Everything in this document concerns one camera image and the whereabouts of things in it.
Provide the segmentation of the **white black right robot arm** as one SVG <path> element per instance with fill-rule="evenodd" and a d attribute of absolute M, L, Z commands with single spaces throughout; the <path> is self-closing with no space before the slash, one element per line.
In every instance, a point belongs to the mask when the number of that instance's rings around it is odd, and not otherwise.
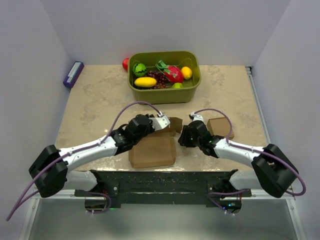
<path fill-rule="evenodd" d="M 241 190 L 262 189 L 270 196 L 281 198 L 299 172 L 274 144 L 249 146 L 212 135 L 201 120 L 184 125 L 178 143 L 186 148 L 199 148 L 205 155 L 228 159 L 251 167 L 252 171 L 235 171 L 223 183 L 223 192 L 230 197 Z"/>

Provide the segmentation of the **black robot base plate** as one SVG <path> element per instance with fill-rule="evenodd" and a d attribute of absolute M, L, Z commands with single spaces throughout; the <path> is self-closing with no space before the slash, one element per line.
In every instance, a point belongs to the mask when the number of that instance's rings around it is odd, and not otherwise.
<path fill-rule="evenodd" d="M 97 186 L 88 191 L 75 190 L 76 197 L 94 197 L 104 193 L 111 207 L 124 204 L 205 205 L 214 207 L 209 194 L 233 193 L 231 171 L 93 171 Z"/>

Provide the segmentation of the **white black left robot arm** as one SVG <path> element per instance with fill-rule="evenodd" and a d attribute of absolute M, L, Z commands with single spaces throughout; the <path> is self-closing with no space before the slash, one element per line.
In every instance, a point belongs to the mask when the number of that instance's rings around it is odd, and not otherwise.
<path fill-rule="evenodd" d="M 127 152 L 142 138 L 153 133 L 152 116 L 138 114 L 128 124 L 112 130 L 105 140 L 97 139 L 76 147 L 44 148 L 29 168 L 29 173 L 41 197 L 48 198 L 61 190 L 83 190 L 99 196 L 104 184 L 92 171 L 77 171 L 95 160 Z"/>

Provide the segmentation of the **brown cardboard box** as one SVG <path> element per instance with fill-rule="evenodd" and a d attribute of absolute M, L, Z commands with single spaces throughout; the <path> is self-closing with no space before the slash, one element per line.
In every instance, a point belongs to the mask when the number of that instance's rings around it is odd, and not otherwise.
<path fill-rule="evenodd" d="M 176 162 L 175 136 L 182 131 L 183 120 L 170 117 L 170 125 L 144 137 L 128 152 L 128 160 L 134 169 L 171 166 Z"/>

